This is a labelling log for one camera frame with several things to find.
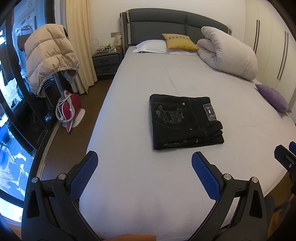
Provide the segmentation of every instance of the gray headboard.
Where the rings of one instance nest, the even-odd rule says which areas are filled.
[[[203,26],[215,27],[228,34],[231,30],[224,24],[191,12],[162,8],[135,8],[120,13],[121,35],[124,53],[129,46],[145,40],[162,39],[162,34],[187,35],[197,43],[202,39]]]

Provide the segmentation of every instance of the puffer jacket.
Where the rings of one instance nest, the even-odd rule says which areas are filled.
[[[25,43],[26,69],[31,91],[40,97],[45,81],[61,71],[69,82],[73,82],[79,68],[78,57],[64,27],[45,24],[39,27]]]

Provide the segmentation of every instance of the orange cloth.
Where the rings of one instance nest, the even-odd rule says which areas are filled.
[[[124,234],[105,241],[156,241],[156,235],[151,234]]]

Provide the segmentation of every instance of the jeans pocket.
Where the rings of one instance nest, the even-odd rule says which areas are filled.
[[[183,130],[188,125],[184,103],[155,102],[151,107],[152,123],[168,129]]]

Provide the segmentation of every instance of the jeans label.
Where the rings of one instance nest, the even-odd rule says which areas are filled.
[[[205,109],[209,121],[217,120],[212,104],[204,104],[203,107]]]

